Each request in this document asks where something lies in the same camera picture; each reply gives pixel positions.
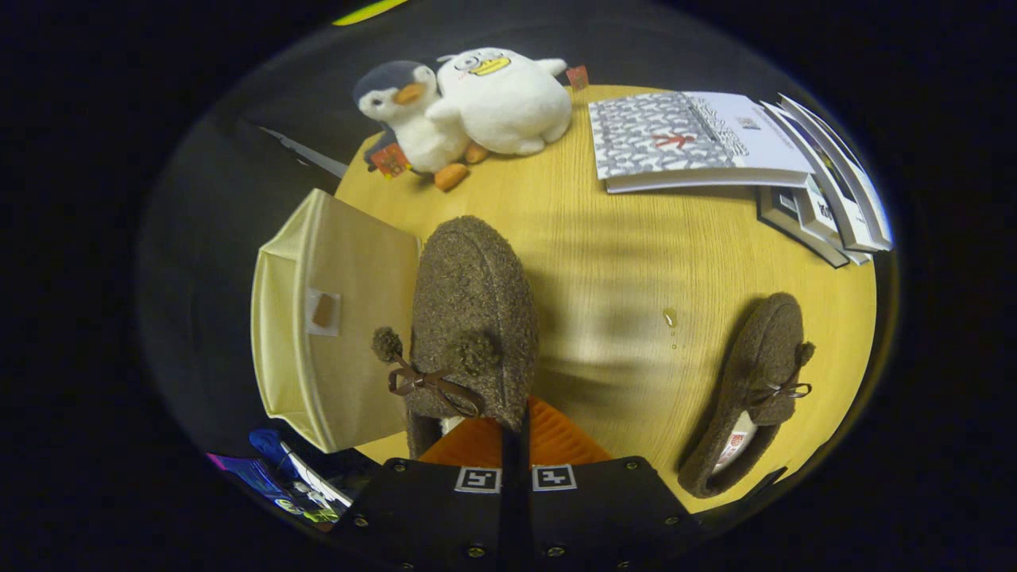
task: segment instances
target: fuzzy slipper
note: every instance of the fuzzy slipper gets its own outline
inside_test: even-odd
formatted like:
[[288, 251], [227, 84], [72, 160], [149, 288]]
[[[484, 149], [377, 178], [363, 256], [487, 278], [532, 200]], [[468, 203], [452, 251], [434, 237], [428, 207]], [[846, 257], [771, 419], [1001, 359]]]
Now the fuzzy slipper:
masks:
[[537, 355], [533, 293], [512, 246], [487, 223], [459, 217], [427, 240], [411, 336], [409, 362], [388, 328], [375, 332], [372, 348], [401, 365], [388, 390], [406, 400], [412, 458], [440, 439], [444, 417], [491, 417], [522, 428]]
[[749, 474], [795, 400], [812, 392], [798, 371], [816, 346], [802, 340], [801, 308], [790, 294], [774, 294], [753, 310], [724, 364], [713, 418], [678, 471], [678, 483], [694, 497], [719, 495]]

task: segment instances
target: stuffed penguin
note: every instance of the stuffed penguin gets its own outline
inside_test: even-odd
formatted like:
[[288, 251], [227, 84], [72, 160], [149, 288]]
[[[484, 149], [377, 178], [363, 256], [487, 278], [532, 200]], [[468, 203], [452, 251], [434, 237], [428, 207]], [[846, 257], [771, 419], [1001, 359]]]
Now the stuffed penguin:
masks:
[[375, 67], [354, 85], [353, 100], [361, 113], [384, 128], [364, 153], [372, 167], [371, 155], [398, 141], [415, 173], [433, 173], [434, 184], [448, 190], [466, 176], [466, 166], [457, 163], [464, 154], [470, 163], [486, 157], [487, 151], [471, 145], [462, 126], [425, 117], [425, 110], [440, 97], [434, 72], [422, 63], [392, 61]]
[[444, 61], [437, 73], [441, 100], [425, 116], [462, 124], [490, 151], [539, 153], [572, 122], [569, 92], [554, 78], [565, 70], [563, 60], [531, 60], [511, 50], [481, 48], [438, 61]]

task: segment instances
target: price tag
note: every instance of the price tag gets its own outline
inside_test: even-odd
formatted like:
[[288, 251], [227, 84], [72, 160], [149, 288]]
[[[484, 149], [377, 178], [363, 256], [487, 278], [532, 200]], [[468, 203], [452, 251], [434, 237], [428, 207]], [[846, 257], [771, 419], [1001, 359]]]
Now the price tag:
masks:
[[569, 82], [572, 83], [574, 92], [584, 90], [590, 84], [590, 76], [586, 74], [585, 65], [578, 65], [572, 69], [566, 69], [565, 75], [569, 76]]
[[724, 444], [724, 451], [720, 454], [720, 458], [717, 459], [714, 471], [724, 468], [730, 461], [734, 460], [738, 450], [745, 444], [745, 435], [747, 435], [745, 432], [740, 431], [731, 433], [727, 439], [727, 443]]
[[406, 156], [403, 155], [403, 150], [399, 147], [399, 144], [392, 144], [371, 155], [371, 163], [374, 163], [378, 171], [381, 171], [381, 174], [386, 179], [398, 177], [413, 167], [406, 159]]

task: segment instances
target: round wooden table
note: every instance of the round wooden table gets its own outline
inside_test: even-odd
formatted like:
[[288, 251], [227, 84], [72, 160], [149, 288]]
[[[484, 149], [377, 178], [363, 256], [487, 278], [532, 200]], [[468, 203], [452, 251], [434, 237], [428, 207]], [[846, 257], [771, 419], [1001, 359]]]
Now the round wooden table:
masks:
[[[497, 229], [522, 260], [538, 306], [534, 394], [612, 455], [646, 457], [695, 513], [739, 499], [781, 467], [782, 478], [792, 474], [840, 424], [873, 345], [875, 263], [833, 269], [760, 223], [750, 187], [608, 194], [597, 180], [587, 104], [658, 91], [575, 93], [561, 139], [532, 157], [492, 156], [447, 193], [412, 173], [368, 172], [359, 157], [375, 135], [336, 196], [421, 240], [461, 215]], [[736, 325], [778, 291], [801, 304], [805, 338], [817, 346], [801, 381], [815, 391], [745, 478], [695, 499], [677, 483], [679, 457], [709, 420]], [[407, 456], [405, 434], [358, 449], [379, 462]]]

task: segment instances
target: penguin beak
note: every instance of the penguin beak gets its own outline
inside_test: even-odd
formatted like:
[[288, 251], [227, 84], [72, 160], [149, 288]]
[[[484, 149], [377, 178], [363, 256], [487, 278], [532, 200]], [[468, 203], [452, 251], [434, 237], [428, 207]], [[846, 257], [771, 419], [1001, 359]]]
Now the penguin beak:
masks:
[[392, 101], [398, 103], [399, 105], [410, 105], [411, 103], [419, 100], [420, 96], [424, 95], [424, 90], [426, 89], [427, 87], [423, 83], [415, 81], [400, 90]]
[[494, 73], [495, 71], [501, 69], [502, 67], [512, 63], [508, 58], [497, 58], [493, 60], [484, 60], [480, 67], [474, 69], [470, 73], [474, 75], [487, 75], [488, 73]]

